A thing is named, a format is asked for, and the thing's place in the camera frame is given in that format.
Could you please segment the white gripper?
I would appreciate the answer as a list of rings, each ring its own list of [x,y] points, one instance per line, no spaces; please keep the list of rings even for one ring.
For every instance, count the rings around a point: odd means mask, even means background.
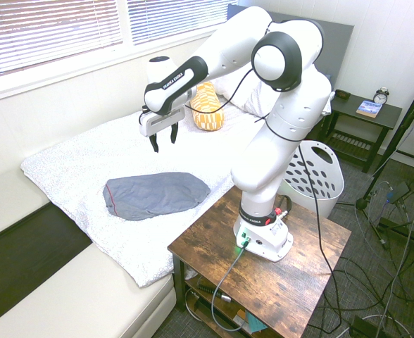
[[[139,117],[139,131],[149,137],[153,151],[158,153],[157,133],[171,126],[170,141],[176,142],[178,133],[178,122],[185,117],[184,107],[171,111],[167,115],[159,115],[148,109],[146,105],[142,106],[142,114]]]

